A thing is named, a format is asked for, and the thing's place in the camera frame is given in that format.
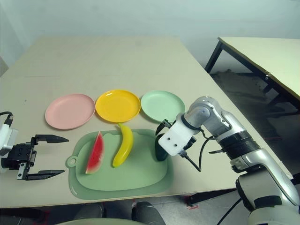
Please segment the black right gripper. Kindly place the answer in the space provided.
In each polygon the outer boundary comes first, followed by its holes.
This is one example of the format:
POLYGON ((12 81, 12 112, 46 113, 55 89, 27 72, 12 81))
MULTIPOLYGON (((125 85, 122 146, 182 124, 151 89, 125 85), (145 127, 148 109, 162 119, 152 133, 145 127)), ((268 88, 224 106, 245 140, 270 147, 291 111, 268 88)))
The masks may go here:
MULTIPOLYGON (((170 127, 171 127, 171 123, 167 119, 164 119, 157 127, 155 131, 155 135, 158 135, 163 130, 163 128, 170 128, 170 127)), ((184 146, 184 151, 189 149, 195 142, 196 139, 192 136, 191 139, 188 141, 188 143, 184 146)))

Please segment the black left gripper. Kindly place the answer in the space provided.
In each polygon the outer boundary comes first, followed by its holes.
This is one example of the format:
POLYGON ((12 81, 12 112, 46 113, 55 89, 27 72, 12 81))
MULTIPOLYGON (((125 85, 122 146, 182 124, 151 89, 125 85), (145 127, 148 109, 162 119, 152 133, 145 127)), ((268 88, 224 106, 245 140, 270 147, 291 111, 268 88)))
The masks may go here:
POLYGON ((29 173, 30 167, 34 165, 36 151, 34 150, 38 142, 64 143, 69 140, 56 135, 35 135, 30 142, 15 145, 7 154, 7 157, 1 159, 3 169, 18 170, 18 180, 45 180, 59 175, 65 170, 43 170, 38 173, 29 173))

